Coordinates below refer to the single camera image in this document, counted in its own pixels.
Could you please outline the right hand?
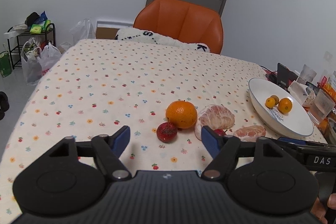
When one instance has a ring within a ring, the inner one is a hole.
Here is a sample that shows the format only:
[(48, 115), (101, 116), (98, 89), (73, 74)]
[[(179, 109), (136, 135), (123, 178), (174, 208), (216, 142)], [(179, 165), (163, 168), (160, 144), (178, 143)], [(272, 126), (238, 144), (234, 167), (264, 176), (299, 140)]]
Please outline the right hand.
[[(330, 209), (336, 209), (336, 195), (335, 193), (331, 194), (329, 199), (327, 200), (327, 207)], [(325, 218), (326, 207), (320, 202), (319, 198), (317, 198), (314, 202), (314, 205), (311, 209), (311, 213), (323, 224), (328, 224), (327, 219)]]

